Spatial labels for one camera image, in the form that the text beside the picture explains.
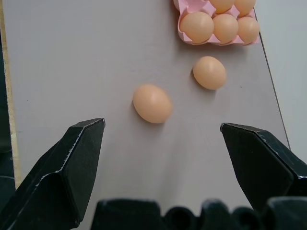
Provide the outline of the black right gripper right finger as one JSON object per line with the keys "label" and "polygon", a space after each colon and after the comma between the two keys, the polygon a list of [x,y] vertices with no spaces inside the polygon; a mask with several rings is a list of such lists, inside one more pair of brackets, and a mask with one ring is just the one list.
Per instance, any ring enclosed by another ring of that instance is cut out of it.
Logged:
{"label": "black right gripper right finger", "polygon": [[237,181],[256,211],[268,199],[307,196],[307,164],[269,131],[232,123],[220,131]]}

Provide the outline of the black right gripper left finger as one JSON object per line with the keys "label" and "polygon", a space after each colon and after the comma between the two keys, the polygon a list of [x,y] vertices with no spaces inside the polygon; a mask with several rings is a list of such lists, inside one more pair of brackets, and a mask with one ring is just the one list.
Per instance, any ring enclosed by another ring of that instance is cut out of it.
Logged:
{"label": "black right gripper left finger", "polygon": [[0,213],[0,230],[71,230],[83,221],[95,183],[105,128],[79,122],[34,165]]}

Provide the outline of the pink egg tray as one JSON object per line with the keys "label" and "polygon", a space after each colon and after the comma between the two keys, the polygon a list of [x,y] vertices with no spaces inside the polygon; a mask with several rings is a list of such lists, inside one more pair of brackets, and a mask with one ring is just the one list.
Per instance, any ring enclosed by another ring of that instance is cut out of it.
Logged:
{"label": "pink egg tray", "polygon": [[[178,23],[177,23],[178,35],[181,38],[181,40],[183,42],[187,43],[187,44],[196,45],[196,46],[203,45],[203,44],[206,44],[206,43],[215,44],[215,45],[219,45],[219,46],[227,46],[227,45],[232,45],[232,44],[239,44],[239,45],[243,45],[243,46],[248,46],[248,45],[257,44],[257,43],[260,42],[260,34],[258,35],[258,38],[254,43],[247,44],[247,45],[245,45],[244,42],[240,39],[240,37],[237,35],[236,38],[233,41],[231,41],[227,44],[220,44],[220,41],[215,37],[214,34],[212,34],[211,38],[209,38],[206,42],[203,42],[203,43],[200,43],[200,44],[194,44],[179,29],[179,24],[180,24],[182,18],[184,16],[186,16],[188,13],[204,12],[204,13],[210,15],[212,20],[213,20],[214,17],[216,17],[217,15],[220,15],[220,14],[215,13],[215,8],[211,5],[211,3],[208,0],[173,0],[173,2],[174,2],[176,9],[179,11],[179,19],[178,19]],[[236,9],[235,5],[233,5],[231,9],[229,9],[228,11],[226,11],[222,14],[232,15],[233,17],[236,18],[237,21],[238,21],[238,19],[242,18],[242,17],[239,17],[239,11]],[[251,18],[256,19],[254,8],[251,10],[251,12],[248,15],[245,15],[243,17],[251,17]]]}

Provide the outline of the brown egg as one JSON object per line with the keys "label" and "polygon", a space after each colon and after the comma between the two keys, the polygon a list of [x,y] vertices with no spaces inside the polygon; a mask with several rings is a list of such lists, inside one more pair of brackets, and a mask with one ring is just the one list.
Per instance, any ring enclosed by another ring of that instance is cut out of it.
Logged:
{"label": "brown egg", "polygon": [[210,15],[196,11],[184,16],[179,24],[179,29],[194,44],[206,42],[214,31],[214,23]]}
{"label": "brown egg", "polygon": [[232,8],[236,0],[208,0],[215,8],[216,14],[221,14]]}
{"label": "brown egg", "polygon": [[227,77],[223,64],[210,56],[202,57],[195,63],[193,75],[197,83],[208,90],[221,88]]}
{"label": "brown egg", "polygon": [[217,15],[213,18],[213,24],[213,34],[220,41],[220,44],[227,44],[236,38],[238,33],[238,22],[232,15]]}
{"label": "brown egg", "polygon": [[152,84],[138,87],[133,94],[132,103],[142,119],[154,124],[164,123],[173,111],[173,104],[168,94]]}
{"label": "brown egg", "polygon": [[248,15],[254,8],[256,0],[235,0],[235,7],[239,11],[239,17]]}
{"label": "brown egg", "polygon": [[238,36],[245,45],[254,43],[259,35],[260,26],[256,19],[242,17],[238,19]]}

